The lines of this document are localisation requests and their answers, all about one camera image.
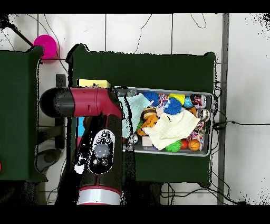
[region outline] orange ball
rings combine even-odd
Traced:
[[[191,150],[191,151],[197,151],[200,149],[200,143],[198,140],[196,139],[193,139],[193,140],[190,140],[188,142],[188,148]]]

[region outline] red toy ball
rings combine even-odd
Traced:
[[[181,142],[182,142],[181,149],[182,150],[186,149],[188,147],[188,141],[185,139],[181,139]]]

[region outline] light blue cloth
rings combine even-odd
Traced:
[[[123,120],[122,120],[122,136],[124,138],[129,138],[132,135],[140,122],[140,117],[142,111],[149,107],[152,102],[150,102],[147,98],[144,97],[143,94],[139,93],[133,97],[127,97],[127,101],[131,110],[131,122],[132,122],[132,130],[129,124],[129,112],[126,101],[124,97],[118,98],[120,101],[120,106],[123,110]]]

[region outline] black pole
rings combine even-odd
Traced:
[[[12,29],[16,34],[18,34],[26,43],[28,43],[30,46],[34,46],[24,35],[21,34],[19,30],[17,30],[14,26],[8,26],[10,29]]]

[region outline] green spiky ball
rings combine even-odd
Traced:
[[[170,153],[176,153],[178,152],[178,150],[181,149],[181,146],[182,146],[182,142],[180,140],[177,140],[176,142],[168,145],[166,147],[166,150]]]
[[[136,129],[136,132],[138,132],[138,130],[141,128],[142,124],[143,124],[143,121],[140,120],[140,122],[138,123],[137,129]]]

